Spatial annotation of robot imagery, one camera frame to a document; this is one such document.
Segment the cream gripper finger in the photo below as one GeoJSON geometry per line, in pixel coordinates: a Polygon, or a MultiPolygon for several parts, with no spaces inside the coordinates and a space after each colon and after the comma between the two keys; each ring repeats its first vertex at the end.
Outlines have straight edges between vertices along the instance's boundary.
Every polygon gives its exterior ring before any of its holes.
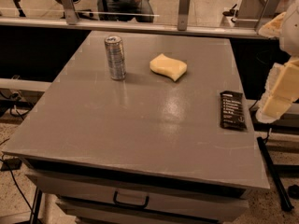
{"type": "Polygon", "coordinates": [[[299,99],[299,59],[289,59],[284,64],[275,63],[264,87],[255,117],[261,123],[272,123],[299,99]]]}
{"type": "Polygon", "coordinates": [[[286,15],[285,12],[278,14],[273,20],[264,24],[259,29],[258,34],[267,38],[279,37],[283,18],[285,15],[286,15]]]}

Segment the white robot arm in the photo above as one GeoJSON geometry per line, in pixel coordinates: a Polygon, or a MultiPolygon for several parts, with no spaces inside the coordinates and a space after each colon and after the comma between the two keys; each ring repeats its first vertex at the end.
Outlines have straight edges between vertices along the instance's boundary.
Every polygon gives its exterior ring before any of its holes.
{"type": "Polygon", "coordinates": [[[272,123],[286,113],[299,99],[299,0],[295,0],[286,12],[264,24],[258,34],[276,37],[279,48],[291,58],[284,64],[275,63],[265,82],[265,92],[258,102],[256,119],[272,123]]]}

